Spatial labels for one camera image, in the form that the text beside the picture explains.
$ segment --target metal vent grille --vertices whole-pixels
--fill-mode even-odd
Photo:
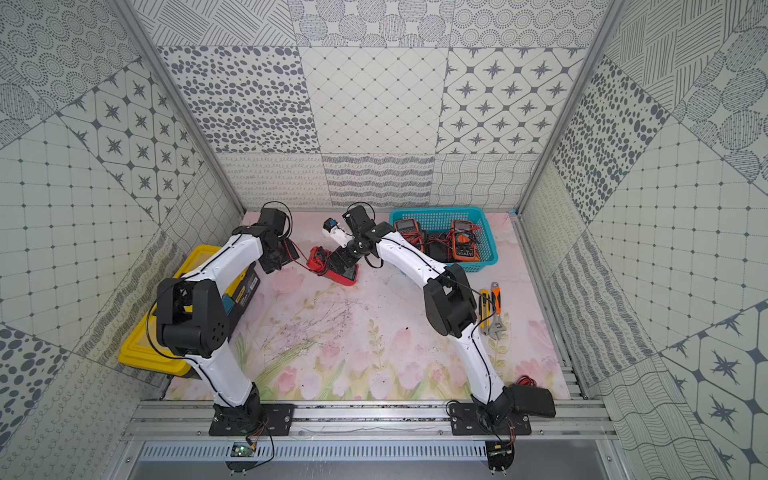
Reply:
[[[232,446],[240,442],[147,442],[142,460],[210,461],[230,458]],[[473,440],[431,441],[321,441],[275,442],[274,461],[365,461],[365,460],[485,460],[485,443]],[[272,447],[260,442],[255,456],[232,458],[238,462],[266,460]]]
[[[147,442],[141,451],[144,460],[211,460],[229,455],[232,442]]]

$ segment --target red device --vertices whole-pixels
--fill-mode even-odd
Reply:
[[[306,267],[320,276],[327,277],[344,286],[352,286],[357,281],[357,265],[346,266],[341,261],[338,250],[331,252],[322,247],[313,247]]]

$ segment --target multimeter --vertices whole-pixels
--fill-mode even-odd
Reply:
[[[457,262],[479,262],[480,253],[475,245],[475,224],[467,220],[453,220],[451,223],[451,250]]]
[[[397,230],[404,239],[414,247],[426,253],[426,238],[422,232],[419,222],[415,218],[404,218],[395,222]]]

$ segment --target yellow utility knife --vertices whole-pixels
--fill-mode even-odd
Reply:
[[[487,290],[480,290],[480,299],[478,301],[478,319],[480,322],[480,331],[483,335],[488,335],[488,328],[491,326],[491,293]]]

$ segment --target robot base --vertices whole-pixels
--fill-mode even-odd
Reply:
[[[208,429],[212,437],[250,435],[266,423],[269,434],[287,436],[293,421],[292,403],[270,403],[259,401],[259,390],[253,386],[244,405],[236,408],[214,404],[214,419]]]
[[[451,416],[451,433],[456,436],[484,435],[494,432],[496,435],[509,435],[509,423],[515,427],[516,435],[530,435],[531,423],[525,413],[510,411],[505,420],[496,427],[483,429],[478,420],[478,408],[474,403],[451,403],[448,405],[448,413]]]

